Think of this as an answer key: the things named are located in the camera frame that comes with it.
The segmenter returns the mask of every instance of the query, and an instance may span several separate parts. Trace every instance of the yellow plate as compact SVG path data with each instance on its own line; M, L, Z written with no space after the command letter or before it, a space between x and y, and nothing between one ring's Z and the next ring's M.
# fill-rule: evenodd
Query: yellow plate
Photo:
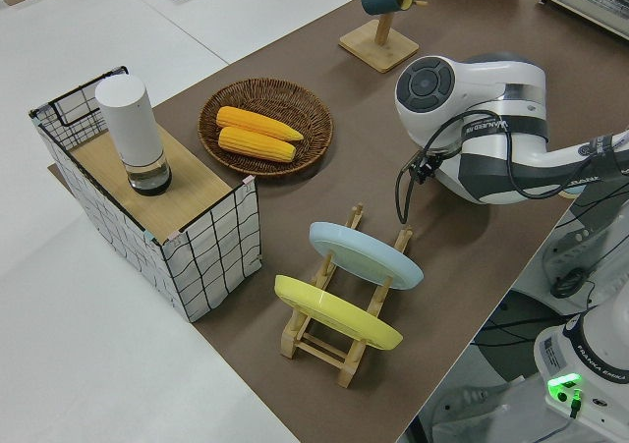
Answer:
M402 341L402 335L379 318L303 281L275 276L275 294L290 307L371 347L392 350Z

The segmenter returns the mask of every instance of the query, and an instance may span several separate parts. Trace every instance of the green led light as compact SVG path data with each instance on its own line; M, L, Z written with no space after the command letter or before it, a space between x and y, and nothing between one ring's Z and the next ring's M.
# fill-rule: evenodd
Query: green led light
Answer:
M581 374L577 374L576 372L571 372L570 374L566 374L564 376L554 377L548 380L548 392L550 395L558 400L558 394L563 390L564 387L570 387L570 385L574 385L575 382L581 380Z

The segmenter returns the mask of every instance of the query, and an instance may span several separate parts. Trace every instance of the white table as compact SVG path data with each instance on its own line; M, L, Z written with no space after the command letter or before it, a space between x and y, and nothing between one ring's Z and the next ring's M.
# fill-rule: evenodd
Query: white table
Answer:
M0 440L295 440L99 236L28 111L119 65L158 104L347 1L0 2Z

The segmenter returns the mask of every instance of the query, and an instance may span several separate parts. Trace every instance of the wooden stand base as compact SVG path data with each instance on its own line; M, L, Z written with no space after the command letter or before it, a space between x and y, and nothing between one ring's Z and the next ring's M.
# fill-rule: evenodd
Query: wooden stand base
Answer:
M358 204L352 208L352 213L348 221L345 223L345 226L351 229L356 229L362 217L363 205ZM413 231L410 227L406 227L400 231L395 242L395 248L398 251L404 251L412 236ZM323 263L319 267L318 272L310 284L325 291L335 270L336 265L332 263L332 256L329 254L323 259ZM379 316L391 282L391 278L387 278L382 285L375 287L372 300L367 308L368 313L375 317ZM308 333L307 329L310 322L311 317L309 315L293 309L293 314L282 332L282 339L280 343L281 354L284 357L291 359L299 348L311 355L314 355L320 360L324 360L328 364L331 364L339 369L336 383L339 386L347 388L350 385L354 374L356 374L356 371L358 370L358 366L363 358L363 353L365 352L367 343L364 340L354 340L350 350L345 353Z
M379 72L386 73L415 55L420 46L394 29L387 29L388 36L378 43L376 37L382 19L369 21L346 33L340 38L339 45Z

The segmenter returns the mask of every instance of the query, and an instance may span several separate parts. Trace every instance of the desk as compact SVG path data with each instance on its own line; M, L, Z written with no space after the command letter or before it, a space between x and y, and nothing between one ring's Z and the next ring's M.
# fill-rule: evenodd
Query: desk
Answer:
M627 42L539 0L429 0L399 13L393 27L420 55L455 60L506 50L546 70L549 149L624 130L629 121ZM278 273L309 280L317 253L314 221L344 222L365 204L361 230L392 242L399 230L393 189L416 148L393 105L399 70L382 75L337 45L369 19L355 0L230 65L155 108L158 122L224 180L197 138L204 103L221 87L252 77L290 80L328 106L335 133L318 172L259 184L263 268L196 327L304 442L394 441L427 400L568 207L555 197L505 206L473 205L437 182L414 191L408 254L426 279L389 295L381 318L404 341L369 350L348 390L336 370L307 355L287 360L279 339L290 309L273 294ZM331 292L366 304L370 288L337 276Z

